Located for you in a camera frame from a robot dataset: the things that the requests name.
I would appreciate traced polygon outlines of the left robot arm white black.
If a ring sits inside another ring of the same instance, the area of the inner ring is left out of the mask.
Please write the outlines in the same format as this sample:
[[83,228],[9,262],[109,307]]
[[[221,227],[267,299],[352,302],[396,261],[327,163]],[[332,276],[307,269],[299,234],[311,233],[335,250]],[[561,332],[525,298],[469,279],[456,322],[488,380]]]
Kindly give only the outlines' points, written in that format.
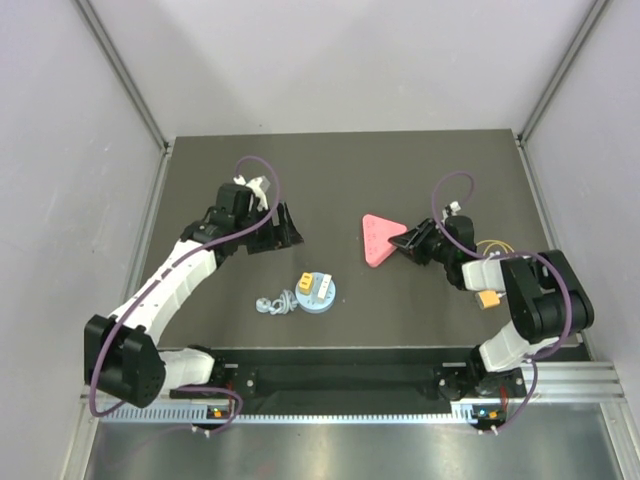
[[183,230],[161,266],[123,305],[94,315],[84,328],[84,380],[90,393],[144,408],[160,394],[194,386],[205,396],[226,387],[227,374],[202,347],[159,351],[171,319],[208,277],[239,248],[248,254],[302,243],[287,205],[270,204],[264,176],[236,176],[213,206]]

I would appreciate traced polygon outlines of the pink triangular power strip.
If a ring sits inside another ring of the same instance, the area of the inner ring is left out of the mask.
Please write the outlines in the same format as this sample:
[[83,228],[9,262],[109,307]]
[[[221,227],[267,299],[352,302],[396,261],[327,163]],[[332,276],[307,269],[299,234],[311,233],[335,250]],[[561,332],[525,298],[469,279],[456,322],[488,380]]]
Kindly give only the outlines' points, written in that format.
[[380,266],[395,250],[391,237],[408,231],[406,225],[373,214],[362,217],[365,261],[371,268]]

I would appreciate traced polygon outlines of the white square charger plug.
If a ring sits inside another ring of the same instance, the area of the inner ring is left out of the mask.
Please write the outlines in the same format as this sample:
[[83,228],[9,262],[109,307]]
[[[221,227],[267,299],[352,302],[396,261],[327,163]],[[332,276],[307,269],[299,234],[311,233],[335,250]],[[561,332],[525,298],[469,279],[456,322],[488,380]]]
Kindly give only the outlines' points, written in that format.
[[332,276],[330,274],[322,274],[319,277],[318,290],[316,298],[319,303],[325,303],[329,300],[332,291]]

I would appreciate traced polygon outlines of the yellow plug adapter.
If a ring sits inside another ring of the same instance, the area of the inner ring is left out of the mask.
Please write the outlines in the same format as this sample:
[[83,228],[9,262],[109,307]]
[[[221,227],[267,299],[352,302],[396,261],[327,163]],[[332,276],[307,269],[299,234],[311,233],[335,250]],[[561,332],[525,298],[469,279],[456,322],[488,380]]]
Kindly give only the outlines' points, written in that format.
[[313,289],[314,275],[311,272],[304,272],[298,280],[297,290],[302,295],[310,295]]

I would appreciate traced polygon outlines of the light blue round socket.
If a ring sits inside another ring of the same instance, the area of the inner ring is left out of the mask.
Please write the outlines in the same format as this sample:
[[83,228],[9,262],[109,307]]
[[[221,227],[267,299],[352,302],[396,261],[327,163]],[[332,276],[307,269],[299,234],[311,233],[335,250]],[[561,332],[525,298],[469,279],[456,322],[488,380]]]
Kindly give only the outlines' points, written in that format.
[[336,299],[336,285],[330,274],[305,272],[295,287],[298,307],[310,314],[328,311]]

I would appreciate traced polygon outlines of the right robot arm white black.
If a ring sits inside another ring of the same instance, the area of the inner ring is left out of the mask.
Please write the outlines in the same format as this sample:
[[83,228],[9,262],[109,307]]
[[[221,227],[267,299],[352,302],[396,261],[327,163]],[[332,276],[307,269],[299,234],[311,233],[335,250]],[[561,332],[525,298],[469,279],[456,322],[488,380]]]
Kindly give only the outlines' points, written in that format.
[[492,394],[523,360],[542,357],[594,323],[593,304],[560,250],[481,257],[474,224],[463,215],[427,218],[389,243],[418,265],[441,264],[461,291],[506,296],[510,321],[466,361],[465,385],[478,395]]

